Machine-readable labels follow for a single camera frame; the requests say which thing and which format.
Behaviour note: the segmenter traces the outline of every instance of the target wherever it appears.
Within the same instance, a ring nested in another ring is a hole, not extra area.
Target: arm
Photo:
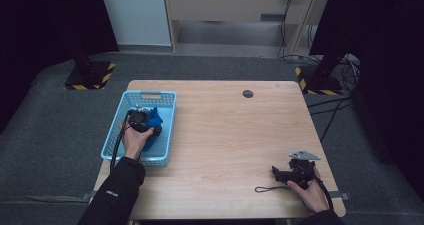
[[[314,171],[315,175],[319,178],[320,175],[316,167],[314,167]],[[310,182],[306,190],[303,190],[292,181],[288,181],[287,185],[293,192],[300,196],[306,207],[314,212],[314,215],[302,221],[301,225],[344,225],[337,214],[333,210],[330,210],[324,192],[315,180]]]
[[[97,191],[93,201],[82,215],[79,225],[83,224],[126,224],[139,187],[143,184],[146,170],[136,161],[147,138],[153,129],[138,133],[132,128],[125,130],[122,141],[125,155]]]

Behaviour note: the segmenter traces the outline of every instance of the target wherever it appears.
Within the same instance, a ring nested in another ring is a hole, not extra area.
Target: gray carpet
[[[131,80],[297,80],[296,64],[278,59],[134,54],[93,59],[117,65],[102,90],[64,90],[71,61],[37,76],[0,135],[1,196],[76,197],[91,191],[110,123]],[[340,96],[305,95],[305,100],[313,104],[336,97]],[[319,136],[330,117],[331,113],[312,116]],[[353,107],[337,112],[323,147],[340,190],[351,195],[345,202],[347,224],[424,224],[424,203],[396,166],[381,164],[373,155]],[[75,224],[84,209],[85,205],[0,203],[0,224]]]

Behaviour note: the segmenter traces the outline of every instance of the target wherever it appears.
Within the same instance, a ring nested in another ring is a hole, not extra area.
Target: black sleeve
[[[306,218],[300,225],[344,225],[333,210],[326,210]]]
[[[78,224],[126,224],[145,175],[146,170],[141,164],[127,157],[121,158]]]

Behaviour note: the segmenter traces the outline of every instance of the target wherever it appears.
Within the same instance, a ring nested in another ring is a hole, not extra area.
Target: white cabinet
[[[165,0],[104,0],[119,45],[171,46]]]

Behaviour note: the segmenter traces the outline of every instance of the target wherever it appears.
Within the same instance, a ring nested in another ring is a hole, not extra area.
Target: yellow and black hazard tape
[[[106,74],[103,76],[101,84],[95,85],[83,85],[83,84],[74,84],[70,86],[65,86],[66,89],[70,90],[87,90],[87,89],[103,89],[112,75],[112,71],[115,68],[116,64],[111,63],[107,69]]]
[[[304,94],[314,94],[314,95],[343,95],[343,92],[341,90],[311,90],[308,89],[308,86],[306,84],[306,80],[302,74],[302,71],[300,68],[296,68],[296,75],[299,79],[299,85],[300,89]]]

